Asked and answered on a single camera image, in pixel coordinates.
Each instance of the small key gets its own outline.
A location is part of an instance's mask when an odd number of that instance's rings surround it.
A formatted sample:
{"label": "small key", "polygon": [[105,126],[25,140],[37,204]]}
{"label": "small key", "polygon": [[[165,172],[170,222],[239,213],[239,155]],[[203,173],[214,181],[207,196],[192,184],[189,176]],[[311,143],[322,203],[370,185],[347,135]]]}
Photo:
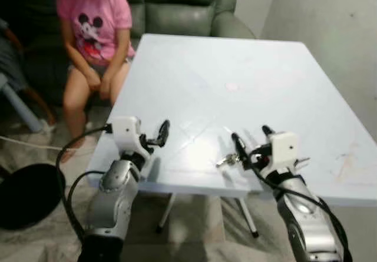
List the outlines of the small key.
{"label": "small key", "polygon": [[238,156],[238,154],[236,154],[236,153],[228,154],[223,159],[221,159],[219,162],[216,163],[216,167],[219,168],[219,167],[221,167],[222,165],[225,165],[225,164],[232,166],[235,163],[237,163],[238,161],[240,161],[240,157]]}

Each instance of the black cable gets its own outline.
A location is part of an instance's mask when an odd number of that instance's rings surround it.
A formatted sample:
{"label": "black cable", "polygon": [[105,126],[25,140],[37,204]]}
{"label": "black cable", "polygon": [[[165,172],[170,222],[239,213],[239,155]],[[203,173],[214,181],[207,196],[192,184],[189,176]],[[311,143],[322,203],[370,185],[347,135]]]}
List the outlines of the black cable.
{"label": "black cable", "polygon": [[59,152],[58,156],[57,156],[57,159],[56,159],[56,162],[55,162],[55,166],[57,168],[57,177],[58,177],[58,185],[59,185],[59,191],[60,191],[60,196],[61,196],[61,201],[63,203],[63,206],[64,206],[64,210],[68,216],[68,219],[72,225],[72,228],[74,229],[78,239],[80,240],[80,242],[83,242],[83,239],[84,239],[84,229],[82,228],[80,222],[77,220],[75,214],[73,213],[73,211],[70,209],[68,203],[67,203],[67,199],[65,198],[65,187],[63,187],[63,183],[61,182],[61,177],[60,177],[60,173],[61,170],[60,170],[60,161],[61,161],[61,158],[63,157],[64,153],[66,152],[67,149],[69,149],[70,146],[72,146],[73,144],[75,144],[78,140],[80,140],[81,138],[87,136],[87,135],[90,135],[90,134],[93,134],[95,132],[99,132],[99,131],[111,131],[111,125],[110,124],[107,124],[101,128],[95,128],[93,130],[89,130],[81,135],[79,135],[78,137],[75,137],[74,139],[72,139],[69,143],[67,143],[65,146],[63,146],[63,148],[61,149],[61,151]]}
{"label": "black cable", "polygon": [[331,219],[331,222],[332,224],[334,225],[334,228],[335,228],[335,231],[340,239],[340,242],[342,243],[343,245],[343,250],[344,250],[344,262],[352,262],[352,256],[351,256],[351,253],[348,249],[348,239],[347,239],[347,235],[346,235],[346,232],[342,226],[342,224],[340,223],[340,221],[338,220],[338,218],[334,215],[334,213],[331,212],[329,206],[322,200],[320,199],[320,202],[302,194],[302,193],[298,193],[296,191],[293,191],[293,190],[290,190],[288,188],[284,188],[284,187],[280,187],[274,183],[271,183],[269,180],[265,179],[262,177],[262,175],[259,173],[258,170],[256,170],[254,167],[251,167],[253,172],[255,173],[255,175],[257,176],[258,179],[260,179],[263,183],[265,183],[266,185],[268,185],[270,188],[272,188],[273,190],[279,190],[283,193],[289,193],[289,194],[292,194],[292,195],[295,195],[295,196],[298,196],[298,197],[302,197],[304,198],[305,200],[308,200],[309,202],[313,203],[314,205],[318,206],[319,208],[321,208],[326,214],[329,215],[330,219]]}
{"label": "black cable", "polygon": [[73,206],[72,206],[72,196],[73,196],[73,192],[75,191],[75,188],[77,186],[77,184],[80,182],[80,180],[85,177],[86,175],[88,174],[105,174],[105,172],[102,172],[102,171],[87,171],[87,172],[84,172],[82,173],[81,175],[78,176],[78,178],[74,181],[74,183],[72,184],[71,188],[70,188],[70,191],[68,193],[68,197],[67,197],[67,204],[68,204],[68,207],[70,208],[70,212],[75,216],[74,214],[74,211],[73,211]]}

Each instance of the pink t-shirt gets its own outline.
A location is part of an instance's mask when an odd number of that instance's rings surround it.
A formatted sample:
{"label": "pink t-shirt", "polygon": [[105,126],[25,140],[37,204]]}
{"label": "pink t-shirt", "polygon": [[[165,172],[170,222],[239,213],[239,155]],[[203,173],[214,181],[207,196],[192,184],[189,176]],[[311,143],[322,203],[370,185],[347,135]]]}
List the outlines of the pink t-shirt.
{"label": "pink t-shirt", "polygon": [[[116,29],[132,27],[127,0],[57,0],[60,18],[71,21],[84,57],[109,61],[117,47]],[[128,56],[134,56],[131,44]]]}

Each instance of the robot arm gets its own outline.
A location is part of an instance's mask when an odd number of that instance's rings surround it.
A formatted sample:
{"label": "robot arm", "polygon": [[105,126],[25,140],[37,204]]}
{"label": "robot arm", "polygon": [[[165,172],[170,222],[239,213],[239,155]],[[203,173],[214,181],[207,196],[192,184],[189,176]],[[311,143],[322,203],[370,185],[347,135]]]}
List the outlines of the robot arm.
{"label": "robot arm", "polygon": [[[308,189],[304,179],[296,175],[297,136],[291,132],[275,133],[263,127],[267,144],[250,154],[240,137],[233,133],[232,139],[245,170],[252,169],[265,183],[274,188],[277,209],[284,220],[293,254],[297,262],[341,262],[352,261],[333,227],[329,216],[318,205],[324,205]],[[293,191],[306,196],[284,192]]]}
{"label": "robot arm", "polygon": [[135,117],[114,120],[112,129],[120,160],[115,160],[103,175],[99,190],[90,203],[88,227],[78,261],[120,260],[140,171],[153,153],[149,145],[164,146],[169,125],[169,121],[165,121],[157,139],[147,140],[144,134],[140,134],[140,121]]}

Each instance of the white wall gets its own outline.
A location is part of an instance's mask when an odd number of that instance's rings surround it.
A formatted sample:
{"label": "white wall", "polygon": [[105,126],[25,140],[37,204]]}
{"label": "white wall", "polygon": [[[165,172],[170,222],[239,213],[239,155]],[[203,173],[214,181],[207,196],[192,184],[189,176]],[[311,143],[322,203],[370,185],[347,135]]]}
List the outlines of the white wall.
{"label": "white wall", "polygon": [[272,0],[237,0],[235,14],[260,37]]}
{"label": "white wall", "polygon": [[377,0],[273,0],[262,37],[303,41],[377,140]]}

